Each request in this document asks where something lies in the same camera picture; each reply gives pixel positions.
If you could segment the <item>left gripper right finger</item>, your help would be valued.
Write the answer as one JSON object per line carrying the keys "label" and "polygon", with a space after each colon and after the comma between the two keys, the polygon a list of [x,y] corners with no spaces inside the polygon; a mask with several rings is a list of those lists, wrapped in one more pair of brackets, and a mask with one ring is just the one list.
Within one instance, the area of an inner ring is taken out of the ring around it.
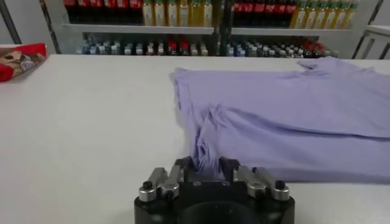
{"label": "left gripper right finger", "polygon": [[219,163],[225,179],[229,182],[243,182],[247,194],[253,198],[269,195],[277,201],[288,201],[290,189],[283,180],[277,180],[264,167],[252,169],[242,166],[238,160],[221,157]]}

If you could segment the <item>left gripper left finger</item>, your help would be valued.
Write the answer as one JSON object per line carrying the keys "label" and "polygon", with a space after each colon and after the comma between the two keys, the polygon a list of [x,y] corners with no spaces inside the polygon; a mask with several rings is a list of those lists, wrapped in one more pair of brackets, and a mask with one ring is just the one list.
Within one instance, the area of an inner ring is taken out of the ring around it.
{"label": "left gripper left finger", "polygon": [[170,173],[163,167],[155,168],[139,188],[139,200],[149,203],[161,197],[175,199],[179,196],[180,184],[188,181],[192,171],[194,163],[190,156],[177,159]]}

